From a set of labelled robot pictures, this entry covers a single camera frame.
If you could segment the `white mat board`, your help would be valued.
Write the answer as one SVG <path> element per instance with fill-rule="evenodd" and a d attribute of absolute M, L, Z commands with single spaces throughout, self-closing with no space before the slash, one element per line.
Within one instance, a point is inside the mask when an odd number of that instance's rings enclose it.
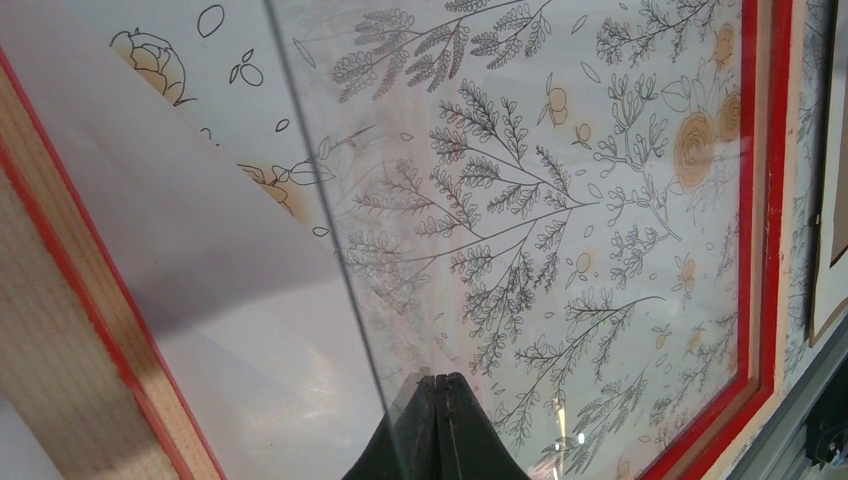
<path fill-rule="evenodd" d="M 828 173 L 834 173 L 836 170 L 835 167 L 827 166 L 828 120 L 836 3 L 829 20 L 829 26 L 832 28 L 832 40 L 827 50 L 829 54 L 829 77 L 827 84 L 827 109 L 825 110 L 826 117 L 823 122 L 821 203 L 818 215 L 819 237 L 809 327 L 809 342 L 811 345 L 815 345 L 822 338 L 827 329 L 838 321 L 842 312 L 847 308 L 847 255 L 843 256 L 836 264 L 831 265 L 832 215 L 834 213 L 834 193 L 832 188 L 834 181 L 826 177 Z"/>

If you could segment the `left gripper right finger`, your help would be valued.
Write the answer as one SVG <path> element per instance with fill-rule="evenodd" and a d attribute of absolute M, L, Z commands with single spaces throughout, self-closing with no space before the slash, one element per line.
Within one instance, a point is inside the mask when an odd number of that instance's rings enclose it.
<path fill-rule="evenodd" d="M 437 472 L 449 480 L 527 480 L 459 373 L 435 377 Z"/>

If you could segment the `landscape photo print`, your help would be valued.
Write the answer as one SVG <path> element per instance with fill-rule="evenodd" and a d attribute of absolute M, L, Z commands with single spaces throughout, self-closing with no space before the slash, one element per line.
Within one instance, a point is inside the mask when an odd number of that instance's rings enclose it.
<path fill-rule="evenodd" d="M 98 274 L 231 479 L 412 479 L 328 249 L 56 1 L 1 46 Z"/>

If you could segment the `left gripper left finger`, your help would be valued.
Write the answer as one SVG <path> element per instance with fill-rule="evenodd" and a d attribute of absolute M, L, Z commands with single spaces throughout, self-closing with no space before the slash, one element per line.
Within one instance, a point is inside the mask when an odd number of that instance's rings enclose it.
<path fill-rule="evenodd" d="M 409 375 L 343 479 L 434 479 L 435 416 L 435 377 Z"/>

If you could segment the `red picture frame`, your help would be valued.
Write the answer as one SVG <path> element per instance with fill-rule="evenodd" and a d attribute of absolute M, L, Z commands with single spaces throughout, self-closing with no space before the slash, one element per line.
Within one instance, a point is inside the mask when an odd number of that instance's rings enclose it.
<path fill-rule="evenodd" d="M 5 1 L 1 160 L 185 476 L 714 479 L 770 1 Z"/>

